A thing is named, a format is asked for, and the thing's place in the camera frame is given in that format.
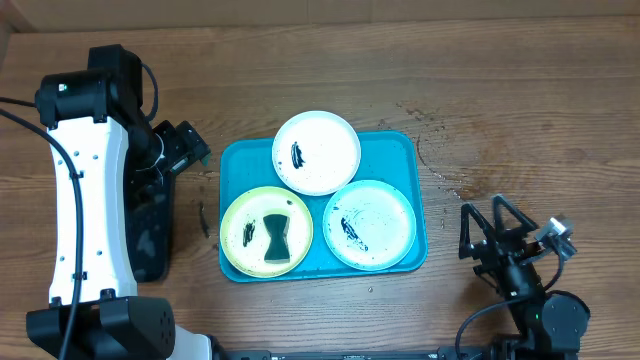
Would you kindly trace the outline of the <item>white plate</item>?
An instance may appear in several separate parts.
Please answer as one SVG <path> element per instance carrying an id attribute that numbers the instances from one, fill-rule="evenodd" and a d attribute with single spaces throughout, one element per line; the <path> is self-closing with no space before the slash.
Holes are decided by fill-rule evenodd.
<path id="1" fill-rule="evenodd" d="M 287 187 L 303 195 L 324 196 L 354 178 L 361 144 L 342 117 L 328 111 L 306 111 L 281 126 L 271 156 L 276 174 Z"/>

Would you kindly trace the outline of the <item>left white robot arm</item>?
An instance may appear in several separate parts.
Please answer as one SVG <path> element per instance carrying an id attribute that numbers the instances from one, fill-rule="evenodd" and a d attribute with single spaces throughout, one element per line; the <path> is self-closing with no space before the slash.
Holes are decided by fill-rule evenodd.
<path id="1" fill-rule="evenodd" d="M 54 161 L 57 254 L 48 305 L 26 331 L 58 359 L 225 355 L 180 327 L 167 300 L 138 292 L 168 271 L 177 176 L 211 154 L 188 122 L 143 111 L 152 76 L 118 44 L 93 47 L 85 70 L 44 77 L 33 101 Z"/>

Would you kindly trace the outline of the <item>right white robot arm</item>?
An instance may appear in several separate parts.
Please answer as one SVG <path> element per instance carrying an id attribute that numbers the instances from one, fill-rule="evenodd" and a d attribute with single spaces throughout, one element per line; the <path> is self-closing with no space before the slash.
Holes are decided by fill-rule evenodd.
<path id="1" fill-rule="evenodd" d="M 459 258 L 477 260 L 474 274 L 502 301 L 465 319 L 456 333 L 455 357 L 576 359 L 591 312 L 578 296 L 553 288 L 577 253 L 573 224 L 558 215 L 539 226 L 501 194 L 492 197 L 492 212 L 489 222 L 473 204 L 461 206 Z M 516 335 L 497 335 L 478 350 L 462 346 L 473 321 L 503 308 L 512 316 Z"/>

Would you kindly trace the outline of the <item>yellow-green plate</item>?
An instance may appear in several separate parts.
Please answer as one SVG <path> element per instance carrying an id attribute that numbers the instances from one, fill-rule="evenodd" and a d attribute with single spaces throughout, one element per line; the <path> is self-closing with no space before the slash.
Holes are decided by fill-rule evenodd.
<path id="1" fill-rule="evenodd" d="M 266 263 L 270 237 L 263 218 L 269 214 L 289 217 L 287 245 L 290 260 Z M 220 225 L 220 245 L 239 272 L 254 278 L 274 278 L 292 271 L 309 253 L 314 224 L 306 204 L 293 192 L 275 186 L 251 189 L 227 208 Z"/>

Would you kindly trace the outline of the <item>dark green sponge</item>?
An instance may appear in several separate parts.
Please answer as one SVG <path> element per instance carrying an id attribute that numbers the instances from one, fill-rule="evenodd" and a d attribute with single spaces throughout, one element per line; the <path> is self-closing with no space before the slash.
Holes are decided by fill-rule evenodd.
<path id="1" fill-rule="evenodd" d="M 266 263 L 286 263 L 290 260 L 287 245 L 289 217 L 283 214 L 269 214 L 263 218 L 270 237 L 269 246 L 264 255 Z"/>

